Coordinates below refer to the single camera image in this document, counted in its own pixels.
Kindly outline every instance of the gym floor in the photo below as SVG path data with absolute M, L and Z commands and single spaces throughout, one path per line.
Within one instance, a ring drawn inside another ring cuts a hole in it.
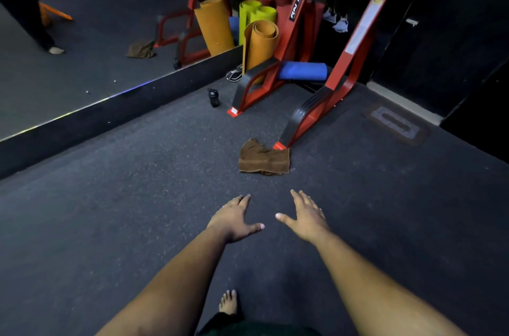
M 174 70 L 175 45 L 148 60 L 125 54 L 130 44 L 154 39 L 157 15 L 187 0 L 41 1 L 74 18 L 55 18 L 48 30 L 66 53 L 43 51 L 0 6 L 0 140 Z M 168 34 L 182 26 L 169 22 Z M 189 44 L 191 51 L 203 47 L 202 38 Z
M 219 108 L 201 89 L 0 182 L 2 334 L 94 334 L 241 193 L 266 228 L 227 247 L 200 323 L 236 288 L 248 319 L 356 334 L 317 252 L 274 218 L 294 214 L 291 188 L 469 335 L 508 334 L 507 164 L 440 128 L 401 143 L 357 85 L 292 147 L 289 175 L 240 174 L 242 144 L 273 144 L 309 93 L 285 85 L 232 119 L 235 85 L 212 87 Z

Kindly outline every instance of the forearm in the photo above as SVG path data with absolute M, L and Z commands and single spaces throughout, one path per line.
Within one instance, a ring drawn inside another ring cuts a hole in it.
M 201 232 L 98 335 L 192 334 L 225 245 L 220 230 Z
M 320 236 L 315 246 L 361 336 L 464 335 L 334 234 Z

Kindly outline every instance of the towel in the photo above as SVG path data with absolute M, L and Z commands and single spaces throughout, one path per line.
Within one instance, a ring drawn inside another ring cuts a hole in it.
M 240 149 L 239 171 L 263 175 L 289 174 L 289 149 L 269 149 L 251 138 Z
M 135 59 L 149 59 L 156 56 L 154 52 L 155 41 L 139 41 L 131 44 L 127 51 L 127 57 Z

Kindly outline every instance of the red metal frame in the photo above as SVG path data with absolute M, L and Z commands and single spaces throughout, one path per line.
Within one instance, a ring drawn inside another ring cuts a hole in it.
M 155 40 L 154 47 L 158 48 L 158 47 L 162 47 L 162 46 L 165 46 L 168 44 L 173 44 L 173 43 L 178 42 L 179 47 L 178 47 L 178 52 L 177 52 L 177 57 L 175 59 L 176 60 L 175 63 L 178 63 L 179 66 L 191 64 L 198 60 L 202 60 L 202 59 L 205 59 L 208 56 L 210 56 L 210 53 L 207 49 L 200 50 L 198 52 L 195 52 L 195 53 L 189 54 L 189 55 L 186 54 L 188 40 L 201 35 L 200 28 L 193 28 L 194 9 L 196 7 L 196 4 L 197 4 L 196 0 L 188 0 L 187 8 L 182 9 L 177 12 L 174 12 L 174 13 L 169 13 L 169 14 L 158 19 L 157 30 L 156 30 L 156 40 Z M 187 18 L 187 22 L 186 22 L 186 28 L 182 32 L 182 34 L 172 35 L 170 37 L 165 38 L 164 37 L 164 24 L 170 19 L 184 17 L 184 16 Z
M 312 54 L 312 46 L 314 45 L 314 28 L 315 28 L 315 12 L 314 6 L 308 2 L 308 0 L 293 0 L 292 3 L 292 11 L 290 12 L 289 19 L 284 24 L 283 31 L 280 33 L 279 42 L 277 44 L 276 50 L 274 52 L 274 57 L 276 57 L 280 62 L 283 60 L 287 60 L 287 53 L 289 52 L 289 46 L 291 43 L 295 42 L 292 38 L 296 32 L 296 28 L 301 26 L 299 19 L 301 15 L 304 15 L 304 27 L 309 29 L 309 32 L 304 32 L 304 40 L 302 42 L 304 45 L 309 46 L 304 50 L 304 53 L 301 53 L 299 56 L 300 61 L 309 61 Z M 277 80 L 277 75 L 279 73 L 280 64 L 275 67 L 271 67 L 269 69 L 261 71 L 258 75 L 253 76 L 249 85 L 245 88 L 244 95 L 242 98 L 242 103 L 238 108 L 231 107 L 227 112 L 230 116 L 236 118 L 238 115 L 242 114 L 245 109 L 251 107 L 256 102 L 262 100 L 264 97 L 274 92 L 276 89 L 281 87 L 284 84 L 284 81 Z M 263 85 L 257 88 L 256 90 L 249 92 L 251 85 L 255 82 L 255 80 L 264 75 L 265 79 Z
M 341 53 L 339 60 L 327 79 L 325 85 L 332 90 L 331 95 L 309 110 L 308 114 L 300 122 L 298 129 L 287 146 L 283 145 L 281 142 L 277 142 L 274 145 L 275 149 L 285 149 L 291 146 L 308 131 L 309 128 L 335 107 L 338 102 L 343 100 L 350 92 L 355 82 L 357 82 L 375 37 L 376 30 L 374 24 L 386 0 L 371 0 L 370 2 L 370 5 L 366 8 L 347 46 L 343 50 L 343 53 Z M 341 79 L 345 76 L 349 67 L 351 68 L 346 81 L 338 88 Z

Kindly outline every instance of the foot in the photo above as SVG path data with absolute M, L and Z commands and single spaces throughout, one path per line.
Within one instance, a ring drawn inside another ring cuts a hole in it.
M 48 49 L 48 52 L 51 53 L 52 55 L 61 55 L 65 51 L 62 48 L 51 47 L 50 49 Z
M 332 13 L 332 11 L 329 9 L 327 9 L 327 11 L 323 14 L 322 18 L 325 20 L 325 21 L 328 21 L 330 23 L 333 23 L 333 24 L 336 24 L 336 14 L 335 13 Z
M 227 315 L 235 315 L 237 313 L 237 292 L 235 290 L 226 291 L 221 297 L 220 312 Z
M 338 33 L 348 32 L 348 20 L 345 17 L 341 17 L 340 20 L 332 27 Z

